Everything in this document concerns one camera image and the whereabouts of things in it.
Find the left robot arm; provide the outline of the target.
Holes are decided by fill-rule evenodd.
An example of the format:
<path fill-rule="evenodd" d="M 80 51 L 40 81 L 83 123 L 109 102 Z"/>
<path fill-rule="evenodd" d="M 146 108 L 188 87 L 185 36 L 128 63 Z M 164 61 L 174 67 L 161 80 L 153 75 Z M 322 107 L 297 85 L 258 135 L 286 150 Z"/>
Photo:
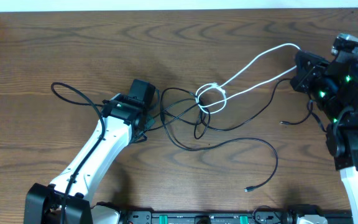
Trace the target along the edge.
<path fill-rule="evenodd" d="M 25 198 L 24 223 L 122 223 L 121 212 L 93 197 L 118 154 L 128 145 L 147 140 L 154 124 L 149 114 L 158 90 L 135 79 L 128 94 L 118 93 L 97 105 L 84 93 L 64 83 L 91 106 L 98 123 L 76 157 L 48 185 L 35 183 Z"/>

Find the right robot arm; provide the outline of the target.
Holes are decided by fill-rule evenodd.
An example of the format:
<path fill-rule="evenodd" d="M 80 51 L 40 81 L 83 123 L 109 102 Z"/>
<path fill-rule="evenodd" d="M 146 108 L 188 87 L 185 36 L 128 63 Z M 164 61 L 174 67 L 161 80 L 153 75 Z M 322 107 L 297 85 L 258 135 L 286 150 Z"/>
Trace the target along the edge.
<path fill-rule="evenodd" d="M 330 120 L 326 145 L 345 187 L 353 222 L 358 223 L 358 56 L 337 56 L 330 62 L 299 51 L 295 64 L 290 84 L 310 95 Z"/>

